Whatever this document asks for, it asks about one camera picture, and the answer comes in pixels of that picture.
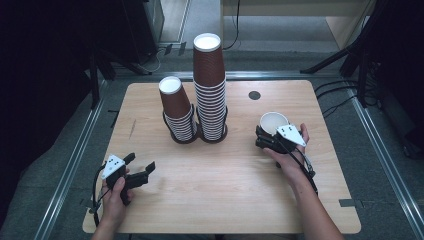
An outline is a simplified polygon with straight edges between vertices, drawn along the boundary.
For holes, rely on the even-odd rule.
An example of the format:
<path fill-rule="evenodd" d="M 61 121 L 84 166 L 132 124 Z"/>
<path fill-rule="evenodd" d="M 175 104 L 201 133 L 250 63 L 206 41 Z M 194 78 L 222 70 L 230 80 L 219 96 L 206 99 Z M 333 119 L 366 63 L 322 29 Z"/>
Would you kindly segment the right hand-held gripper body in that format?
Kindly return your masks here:
<path fill-rule="evenodd" d="M 266 144 L 278 153 L 286 154 L 294 151 L 297 146 L 306 146 L 300 131 L 294 125 L 283 125 L 276 128 L 276 133 Z"/>

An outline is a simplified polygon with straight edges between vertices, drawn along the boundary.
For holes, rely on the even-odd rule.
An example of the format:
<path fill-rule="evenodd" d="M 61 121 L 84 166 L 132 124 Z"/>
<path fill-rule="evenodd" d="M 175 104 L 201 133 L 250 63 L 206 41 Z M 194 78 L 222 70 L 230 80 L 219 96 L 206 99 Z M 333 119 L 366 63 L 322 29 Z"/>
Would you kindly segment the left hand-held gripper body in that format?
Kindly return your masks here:
<path fill-rule="evenodd" d="M 102 179 L 106 181 L 107 186 L 112 189 L 115 185 L 115 182 L 120 178 L 124 177 L 126 184 L 124 189 L 121 192 L 122 202 L 128 206 L 130 200 L 128 199 L 128 191 L 133 188 L 141 187 L 144 184 L 148 183 L 149 175 L 145 175 L 142 172 L 127 174 L 126 164 L 123 159 L 110 155 L 106 161 L 105 169 L 102 174 Z"/>

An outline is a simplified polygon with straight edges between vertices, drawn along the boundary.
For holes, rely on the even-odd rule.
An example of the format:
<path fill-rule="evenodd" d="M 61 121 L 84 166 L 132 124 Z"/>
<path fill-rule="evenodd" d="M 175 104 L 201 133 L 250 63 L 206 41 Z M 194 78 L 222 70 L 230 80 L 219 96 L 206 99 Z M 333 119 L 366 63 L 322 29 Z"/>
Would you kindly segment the single brown paper cup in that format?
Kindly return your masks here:
<path fill-rule="evenodd" d="M 259 126 L 270 135 L 275 135 L 278 127 L 288 124 L 288 119 L 279 112 L 267 112 L 262 115 L 259 122 Z"/>

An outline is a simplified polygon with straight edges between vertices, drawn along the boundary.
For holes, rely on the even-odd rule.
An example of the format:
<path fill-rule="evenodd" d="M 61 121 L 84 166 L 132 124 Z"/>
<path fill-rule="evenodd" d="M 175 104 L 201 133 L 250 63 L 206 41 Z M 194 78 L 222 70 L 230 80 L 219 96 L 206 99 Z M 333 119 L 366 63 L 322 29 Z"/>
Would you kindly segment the black double cup holder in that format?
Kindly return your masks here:
<path fill-rule="evenodd" d="M 224 114 L 223 126 L 219 134 L 207 134 L 203 127 L 201 119 L 195 120 L 198 113 L 197 108 L 191 105 L 189 112 L 182 118 L 171 118 L 165 112 L 162 113 L 162 118 L 167 126 L 172 140 L 178 144 L 189 144 L 200 138 L 202 141 L 210 144 L 215 144 L 223 141 L 228 133 L 226 125 L 227 112 Z"/>

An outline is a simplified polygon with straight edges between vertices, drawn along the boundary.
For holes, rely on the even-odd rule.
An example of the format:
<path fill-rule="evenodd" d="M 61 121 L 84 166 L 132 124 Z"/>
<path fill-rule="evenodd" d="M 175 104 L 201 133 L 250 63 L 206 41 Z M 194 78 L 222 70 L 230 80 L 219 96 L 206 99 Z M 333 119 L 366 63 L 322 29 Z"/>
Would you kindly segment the tall stack of paper cups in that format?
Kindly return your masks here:
<path fill-rule="evenodd" d="M 203 33 L 193 41 L 193 81 L 202 138 L 219 142 L 226 135 L 226 73 L 221 39 Z"/>

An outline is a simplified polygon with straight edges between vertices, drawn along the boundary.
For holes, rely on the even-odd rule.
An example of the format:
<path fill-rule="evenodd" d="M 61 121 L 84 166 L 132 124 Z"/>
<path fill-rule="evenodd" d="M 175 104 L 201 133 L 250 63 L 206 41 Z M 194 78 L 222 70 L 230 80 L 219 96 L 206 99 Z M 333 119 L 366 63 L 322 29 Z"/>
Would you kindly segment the person's right hand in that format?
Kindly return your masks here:
<path fill-rule="evenodd" d="M 269 148 L 264 148 L 263 151 L 266 155 L 280 164 L 281 170 L 292 189 L 311 187 L 308 178 L 301 169 L 301 166 L 304 165 L 304 159 L 302 156 L 305 152 L 304 146 L 298 145 L 296 150 L 292 152 L 297 161 L 295 161 L 290 154 L 280 154 Z"/>

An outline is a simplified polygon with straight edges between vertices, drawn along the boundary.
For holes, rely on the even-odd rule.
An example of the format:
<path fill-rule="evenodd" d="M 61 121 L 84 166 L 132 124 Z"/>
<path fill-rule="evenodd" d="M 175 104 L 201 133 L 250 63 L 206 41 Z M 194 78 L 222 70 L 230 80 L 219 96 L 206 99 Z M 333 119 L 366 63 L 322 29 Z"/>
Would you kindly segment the person's left hand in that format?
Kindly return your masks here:
<path fill-rule="evenodd" d="M 126 205 L 121 199 L 121 192 L 125 184 L 124 177 L 120 177 L 112 189 L 106 183 L 102 184 L 103 215 L 100 225 L 106 230 L 116 231 L 125 219 Z"/>

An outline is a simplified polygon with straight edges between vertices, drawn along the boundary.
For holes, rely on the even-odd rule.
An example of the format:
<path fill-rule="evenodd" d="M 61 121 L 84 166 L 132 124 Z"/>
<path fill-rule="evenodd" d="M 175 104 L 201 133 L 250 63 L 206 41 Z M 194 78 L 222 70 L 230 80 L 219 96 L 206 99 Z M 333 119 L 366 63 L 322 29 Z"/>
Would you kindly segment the short stack of paper cups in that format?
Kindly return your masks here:
<path fill-rule="evenodd" d="M 159 82 L 163 119 L 171 137 L 178 143 L 189 143 L 197 137 L 194 106 L 190 103 L 181 80 L 168 76 Z"/>

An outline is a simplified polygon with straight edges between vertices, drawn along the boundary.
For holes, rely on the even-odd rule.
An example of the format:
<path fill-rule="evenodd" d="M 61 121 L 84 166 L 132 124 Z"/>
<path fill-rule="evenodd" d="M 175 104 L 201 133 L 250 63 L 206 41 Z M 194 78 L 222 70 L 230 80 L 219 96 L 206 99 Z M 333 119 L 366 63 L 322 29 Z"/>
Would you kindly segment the black metal stand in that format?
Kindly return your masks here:
<path fill-rule="evenodd" d="M 96 48 L 92 49 L 89 58 L 89 79 L 92 95 L 92 110 L 95 109 L 95 107 L 99 104 L 101 100 L 98 73 L 101 73 L 105 79 L 113 80 L 116 76 L 116 72 L 112 67 L 113 62 L 118 63 L 119 65 L 123 66 L 124 68 L 130 70 L 131 72 L 137 75 L 152 74 L 152 71 L 143 70 L 140 66 L 125 61 L 123 58 L 118 57 L 117 55 L 109 51 Z"/>

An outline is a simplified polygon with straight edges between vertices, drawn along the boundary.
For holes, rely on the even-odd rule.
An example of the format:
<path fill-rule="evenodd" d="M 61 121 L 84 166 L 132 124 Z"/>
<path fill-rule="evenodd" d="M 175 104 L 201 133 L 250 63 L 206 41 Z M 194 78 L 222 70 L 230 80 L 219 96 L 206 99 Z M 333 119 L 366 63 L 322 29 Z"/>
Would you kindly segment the black tripod stand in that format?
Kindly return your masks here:
<path fill-rule="evenodd" d="M 340 50 L 319 63 L 300 71 L 301 74 L 315 74 L 328 65 L 345 58 L 339 73 L 351 76 L 361 65 L 362 55 L 378 34 L 378 21 L 388 0 L 361 0 L 353 13 L 348 16 L 330 16 L 326 20 L 330 30 L 335 31 L 336 42 L 342 42 Z"/>

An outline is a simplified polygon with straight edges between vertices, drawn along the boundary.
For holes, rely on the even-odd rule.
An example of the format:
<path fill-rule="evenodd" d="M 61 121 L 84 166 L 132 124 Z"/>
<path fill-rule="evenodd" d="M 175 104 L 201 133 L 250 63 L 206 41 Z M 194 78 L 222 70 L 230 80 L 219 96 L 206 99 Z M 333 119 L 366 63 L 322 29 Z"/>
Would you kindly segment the light wooden cabinet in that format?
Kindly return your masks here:
<path fill-rule="evenodd" d="M 324 16 L 340 49 L 351 43 L 377 0 L 241 0 L 241 16 Z"/>

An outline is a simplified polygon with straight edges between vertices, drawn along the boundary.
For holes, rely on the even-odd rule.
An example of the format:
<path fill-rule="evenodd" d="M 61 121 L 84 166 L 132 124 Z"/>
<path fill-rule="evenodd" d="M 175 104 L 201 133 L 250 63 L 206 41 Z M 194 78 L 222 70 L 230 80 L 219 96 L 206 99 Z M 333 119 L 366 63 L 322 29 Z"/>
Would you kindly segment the dark cabinet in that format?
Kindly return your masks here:
<path fill-rule="evenodd" d="M 158 52 L 165 16 L 161 0 L 121 0 L 136 62 L 141 63 Z"/>

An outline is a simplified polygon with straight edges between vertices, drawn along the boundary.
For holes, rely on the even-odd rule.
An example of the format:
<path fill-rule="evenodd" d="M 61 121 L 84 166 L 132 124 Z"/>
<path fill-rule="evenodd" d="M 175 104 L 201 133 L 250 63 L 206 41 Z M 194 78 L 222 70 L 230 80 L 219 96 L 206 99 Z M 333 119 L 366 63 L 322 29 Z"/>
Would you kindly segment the metal floor rail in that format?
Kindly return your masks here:
<path fill-rule="evenodd" d="M 81 199 L 90 199 L 96 160 L 84 160 L 84 154 L 99 115 L 104 97 L 111 82 L 100 82 L 101 100 L 92 110 L 81 105 L 59 136 L 58 147 L 48 161 L 44 180 L 54 180 L 52 193 L 42 219 L 36 228 L 33 240 L 54 240 L 84 235 L 82 224 L 87 209 L 79 204 Z"/>
<path fill-rule="evenodd" d="M 419 209 L 417 201 L 413 198 L 409 187 L 406 185 L 395 162 L 389 153 L 389 149 L 383 141 L 376 124 L 367 108 L 364 108 L 355 97 L 353 90 L 347 94 L 352 97 L 352 104 L 361 121 L 364 130 L 373 146 L 383 171 L 396 195 L 396 198 L 405 214 L 405 217 L 414 232 L 417 240 L 424 240 L 424 214 Z"/>

